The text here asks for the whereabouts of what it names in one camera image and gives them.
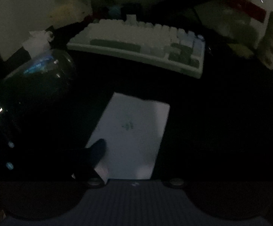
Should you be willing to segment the white cleaning cloth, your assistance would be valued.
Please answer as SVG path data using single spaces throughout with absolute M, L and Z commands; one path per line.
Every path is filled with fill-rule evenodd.
M 95 171 L 109 179 L 149 180 L 164 135 L 170 105 L 114 93 L 87 147 L 106 141 Z

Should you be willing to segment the dark glass jar container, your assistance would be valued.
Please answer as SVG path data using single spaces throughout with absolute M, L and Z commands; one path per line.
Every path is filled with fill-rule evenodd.
M 0 123 L 27 101 L 46 100 L 68 85 L 73 61 L 62 50 L 48 50 L 25 62 L 0 81 Z

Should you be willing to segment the crumpled white tissue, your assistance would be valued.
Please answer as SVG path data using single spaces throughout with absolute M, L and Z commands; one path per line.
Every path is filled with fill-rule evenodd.
M 54 39 L 51 31 L 31 31 L 30 38 L 22 43 L 23 48 L 34 58 L 50 50 L 50 42 Z

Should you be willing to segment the white mechanical keyboard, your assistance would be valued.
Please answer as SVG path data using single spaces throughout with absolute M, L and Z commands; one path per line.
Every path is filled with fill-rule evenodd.
M 184 29 L 137 21 L 101 19 L 90 23 L 67 43 L 79 50 L 155 65 L 194 78 L 203 72 L 205 42 Z

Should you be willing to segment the yellow cardboard box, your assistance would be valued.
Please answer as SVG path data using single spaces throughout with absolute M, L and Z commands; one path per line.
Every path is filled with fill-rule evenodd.
M 48 17 L 57 27 L 81 22 L 92 15 L 91 0 L 63 0 L 49 12 Z

